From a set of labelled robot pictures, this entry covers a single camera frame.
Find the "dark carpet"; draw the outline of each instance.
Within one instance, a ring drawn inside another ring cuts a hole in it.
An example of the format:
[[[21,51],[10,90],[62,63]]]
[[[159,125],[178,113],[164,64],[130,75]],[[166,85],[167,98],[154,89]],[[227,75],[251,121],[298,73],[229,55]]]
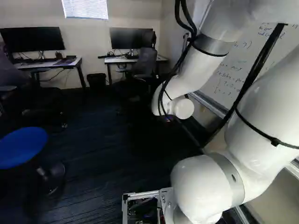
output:
[[[64,187],[27,198],[27,176],[18,174],[0,200],[1,224],[120,224],[122,194],[169,187],[173,166],[199,154],[178,124],[157,121],[138,103],[106,94],[83,105],[80,91],[64,93],[68,128],[51,133],[43,151],[65,164]]]

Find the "keyboard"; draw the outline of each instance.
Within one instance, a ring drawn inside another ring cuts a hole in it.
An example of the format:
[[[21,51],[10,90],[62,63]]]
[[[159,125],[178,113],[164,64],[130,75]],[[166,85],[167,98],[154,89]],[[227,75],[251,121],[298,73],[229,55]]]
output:
[[[68,65],[76,61],[76,58],[71,58],[71,59],[63,59],[60,60],[59,62],[55,63],[54,65]]]
[[[55,62],[57,58],[45,58],[45,59],[24,59],[21,60],[21,64],[42,64],[44,62]]]
[[[138,59],[139,56],[138,55],[134,55],[134,56],[128,55],[126,58],[127,59]]]

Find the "desk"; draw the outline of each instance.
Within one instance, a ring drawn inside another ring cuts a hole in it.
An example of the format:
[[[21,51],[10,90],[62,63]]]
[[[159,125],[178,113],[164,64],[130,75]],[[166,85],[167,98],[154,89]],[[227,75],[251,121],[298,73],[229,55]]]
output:
[[[105,64],[107,65],[107,72],[108,72],[108,78],[109,78],[109,85],[112,85],[111,70],[110,70],[111,64],[134,64],[137,61],[138,61],[138,59],[127,59],[124,56],[105,58]],[[165,63],[165,62],[168,62],[167,58],[165,58],[161,55],[157,56],[157,63]]]
[[[79,79],[81,82],[81,86],[83,88],[83,92],[86,95],[86,83],[83,77],[82,69],[81,69],[81,64],[82,64],[82,57],[77,57],[77,59],[68,64],[68,65],[55,65],[59,60],[54,61],[54,62],[43,62],[41,64],[14,64],[14,66],[19,69],[19,70],[32,70],[32,69],[38,69],[38,68],[50,68],[50,69],[57,69],[57,68],[63,68],[63,69],[73,69],[77,68],[78,74],[79,74]]]

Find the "computer monitor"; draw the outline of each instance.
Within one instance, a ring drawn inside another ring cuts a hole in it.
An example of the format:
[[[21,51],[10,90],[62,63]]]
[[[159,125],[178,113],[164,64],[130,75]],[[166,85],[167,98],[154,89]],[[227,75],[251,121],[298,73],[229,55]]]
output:
[[[152,35],[152,28],[110,28],[112,49],[150,47],[152,45]]]
[[[65,49],[59,27],[3,28],[0,33],[10,53]]]

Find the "robotic arm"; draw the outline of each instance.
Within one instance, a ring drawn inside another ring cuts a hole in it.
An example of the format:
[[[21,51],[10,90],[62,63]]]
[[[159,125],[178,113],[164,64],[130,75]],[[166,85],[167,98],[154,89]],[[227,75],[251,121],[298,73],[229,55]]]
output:
[[[201,7],[199,2],[196,1],[196,7]],[[299,1],[296,0],[211,1],[181,73],[171,79],[163,93],[167,114],[174,114],[180,119],[193,114],[192,102],[181,96],[199,90],[207,82],[249,24],[256,21],[297,24],[298,8]],[[152,112],[156,116],[159,115],[161,87],[156,89],[152,100]]]
[[[165,89],[166,111],[182,119],[191,116],[193,107],[180,97],[201,88],[243,29],[253,21],[298,24],[298,8],[297,0],[214,0],[181,74]],[[239,115],[234,113],[228,123],[227,148],[221,154],[187,158],[174,167],[171,183],[177,206],[171,208],[174,218],[166,222],[214,224],[223,211],[260,196],[299,156],[298,62],[299,47],[254,82],[238,105]],[[155,115],[160,90],[152,101]]]

